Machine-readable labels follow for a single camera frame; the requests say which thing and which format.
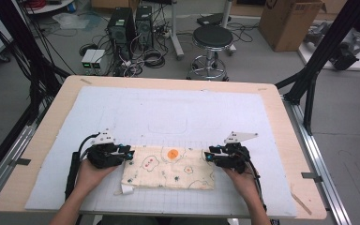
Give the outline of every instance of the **stool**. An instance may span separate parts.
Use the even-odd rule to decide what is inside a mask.
[[[187,75],[190,80],[190,73],[206,79],[215,79],[223,76],[223,81],[227,82],[226,66],[223,61],[218,59],[218,51],[230,48],[233,44],[233,34],[226,28],[214,25],[205,25],[197,28],[192,41],[201,49],[207,50],[206,55],[200,55],[191,63],[191,71]]]

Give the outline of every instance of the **human hand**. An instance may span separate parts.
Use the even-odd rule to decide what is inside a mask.
[[[98,169],[92,165],[89,159],[82,161],[78,171],[77,183],[74,191],[81,193],[83,196],[88,195],[109,173],[114,171],[115,167]]]
[[[227,168],[223,168],[223,171],[232,179],[235,189],[246,202],[250,202],[251,198],[259,197],[256,182],[250,168],[247,168],[241,174]]]

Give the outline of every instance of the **beige patterned cloth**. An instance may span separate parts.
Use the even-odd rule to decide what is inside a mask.
[[[126,161],[122,184],[135,188],[214,189],[214,164],[204,150],[135,146],[134,158]]]

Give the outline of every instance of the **paper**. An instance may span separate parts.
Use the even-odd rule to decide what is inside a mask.
[[[65,199],[71,155],[87,136],[108,128],[116,144],[207,149],[224,144],[232,131],[258,133],[242,142],[259,171],[267,214],[296,216],[293,198],[278,155],[263,100],[257,94],[209,90],[180,91],[84,87],[46,156],[25,206],[57,210]],[[84,149],[91,145],[87,142]],[[194,215],[247,218],[248,209],[221,168],[214,167],[215,188],[135,188],[121,192],[124,166],[118,167],[92,191],[81,210],[146,215]]]

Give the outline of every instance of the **orange circle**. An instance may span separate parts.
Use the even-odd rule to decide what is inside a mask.
[[[168,152],[168,158],[175,159],[179,155],[179,152],[176,149],[171,149],[171,151]]]

